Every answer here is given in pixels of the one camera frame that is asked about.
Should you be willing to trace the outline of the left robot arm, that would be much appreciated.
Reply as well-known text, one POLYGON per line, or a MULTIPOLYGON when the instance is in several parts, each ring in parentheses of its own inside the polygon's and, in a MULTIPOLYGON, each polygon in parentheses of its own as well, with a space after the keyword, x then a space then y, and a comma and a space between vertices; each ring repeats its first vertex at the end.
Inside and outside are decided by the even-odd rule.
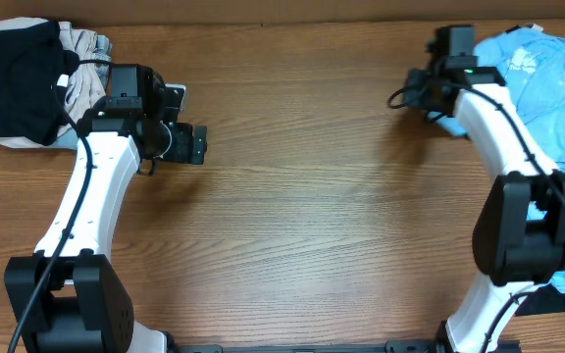
POLYGON ((174 352, 174 338, 147 328, 111 264, 128 185, 144 161, 201 165, 206 126, 182 123, 187 89, 153 69, 113 64, 111 90, 71 123, 75 166, 32 255, 4 273, 17 325, 8 349, 28 352, 174 352))

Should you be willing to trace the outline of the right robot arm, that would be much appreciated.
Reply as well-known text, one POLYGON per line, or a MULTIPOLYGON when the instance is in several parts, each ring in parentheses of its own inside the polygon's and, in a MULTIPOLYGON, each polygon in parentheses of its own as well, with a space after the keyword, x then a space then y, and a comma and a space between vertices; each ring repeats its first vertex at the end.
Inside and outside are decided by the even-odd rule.
POLYGON ((471 25, 436 29, 423 70, 400 89, 402 106, 453 118, 493 184, 473 230, 478 268, 457 311, 428 341, 391 341, 405 352, 517 352, 499 337, 527 298, 565 270, 565 173, 519 118, 497 68, 480 65, 471 25))

